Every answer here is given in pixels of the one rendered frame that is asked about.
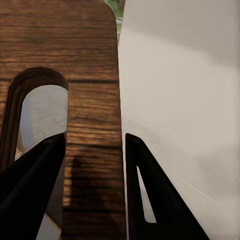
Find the cutting board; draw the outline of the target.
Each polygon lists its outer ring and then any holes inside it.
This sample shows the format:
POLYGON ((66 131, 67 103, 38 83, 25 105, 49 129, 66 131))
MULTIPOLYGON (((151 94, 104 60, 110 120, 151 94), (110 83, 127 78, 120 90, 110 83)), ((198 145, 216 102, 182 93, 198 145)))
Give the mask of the cutting board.
POLYGON ((118 51, 101 0, 0 0, 0 172, 15 161, 27 94, 68 90, 58 240, 127 240, 118 51))

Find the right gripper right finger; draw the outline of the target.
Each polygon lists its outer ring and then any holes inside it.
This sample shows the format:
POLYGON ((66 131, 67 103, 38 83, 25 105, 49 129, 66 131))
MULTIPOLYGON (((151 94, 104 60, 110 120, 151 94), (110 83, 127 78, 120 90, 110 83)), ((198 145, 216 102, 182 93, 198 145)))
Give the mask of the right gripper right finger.
POLYGON ((210 240, 144 141, 125 134, 129 240, 210 240), (137 167, 156 223, 145 220, 137 167))

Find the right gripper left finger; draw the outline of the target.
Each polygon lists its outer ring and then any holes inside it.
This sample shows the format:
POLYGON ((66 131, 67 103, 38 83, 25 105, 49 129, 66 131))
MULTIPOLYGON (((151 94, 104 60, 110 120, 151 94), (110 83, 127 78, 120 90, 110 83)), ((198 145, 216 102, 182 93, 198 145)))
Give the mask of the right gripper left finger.
POLYGON ((63 132, 0 172, 0 240, 36 240, 65 151, 63 132))

